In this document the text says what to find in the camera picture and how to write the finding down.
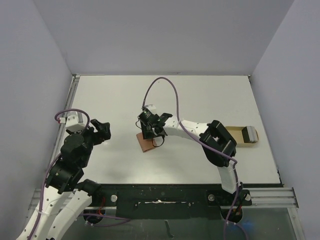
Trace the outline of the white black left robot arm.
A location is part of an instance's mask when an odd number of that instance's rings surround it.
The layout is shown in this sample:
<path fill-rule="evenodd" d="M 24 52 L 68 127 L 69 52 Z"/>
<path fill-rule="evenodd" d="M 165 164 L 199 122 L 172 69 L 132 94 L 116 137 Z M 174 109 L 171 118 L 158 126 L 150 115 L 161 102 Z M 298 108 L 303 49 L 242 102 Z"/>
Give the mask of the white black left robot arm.
<path fill-rule="evenodd" d="M 78 129 L 66 127 L 68 136 L 45 174 L 39 203 L 19 240 L 59 240 L 87 206 L 100 203 L 101 184 L 81 178 L 94 146 L 109 140 L 111 130 L 108 122 L 90 123 Z"/>

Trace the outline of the brown leather card holder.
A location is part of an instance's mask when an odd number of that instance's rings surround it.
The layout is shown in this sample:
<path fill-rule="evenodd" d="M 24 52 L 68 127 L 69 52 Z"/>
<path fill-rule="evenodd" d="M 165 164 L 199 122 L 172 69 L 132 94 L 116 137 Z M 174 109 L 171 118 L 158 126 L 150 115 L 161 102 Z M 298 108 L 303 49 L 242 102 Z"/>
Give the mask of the brown leather card holder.
<path fill-rule="evenodd" d="M 136 135 L 136 138 L 143 153 L 158 147 L 157 143 L 153 139 L 144 139 L 141 132 Z"/>

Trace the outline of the black credit card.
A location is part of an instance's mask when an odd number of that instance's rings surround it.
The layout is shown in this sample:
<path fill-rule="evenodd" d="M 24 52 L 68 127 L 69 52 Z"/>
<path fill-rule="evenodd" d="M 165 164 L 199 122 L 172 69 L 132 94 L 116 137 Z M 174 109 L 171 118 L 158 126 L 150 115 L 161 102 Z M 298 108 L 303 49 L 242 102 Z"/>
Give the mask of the black credit card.
<path fill-rule="evenodd" d="M 248 128 L 247 128 L 247 127 L 244 127 L 244 128 L 241 130 L 241 133 L 242 133 L 242 137 L 243 137 L 243 142 L 244 142 L 244 143 L 250 143 L 250 142 L 251 142 L 251 139 L 250 139 L 250 135 L 249 135 L 249 132 L 248 132 Z"/>

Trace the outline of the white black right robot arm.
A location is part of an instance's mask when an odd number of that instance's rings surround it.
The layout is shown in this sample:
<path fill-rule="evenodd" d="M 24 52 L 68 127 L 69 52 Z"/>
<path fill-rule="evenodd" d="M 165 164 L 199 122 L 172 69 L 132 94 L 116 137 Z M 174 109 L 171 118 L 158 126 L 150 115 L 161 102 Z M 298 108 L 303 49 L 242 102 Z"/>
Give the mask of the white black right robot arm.
<path fill-rule="evenodd" d="M 147 107 L 143 108 L 137 118 L 144 139 L 175 136 L 200 144 L 207 160 L 218 169 L 224 190 L 223 200 L 230 205 L 239 201 L 239 178 L 235 173 L 238 163 L 235 159 L 237 142 L 220 121 L 193 122 L 170 113 L 158 115 Z"/>

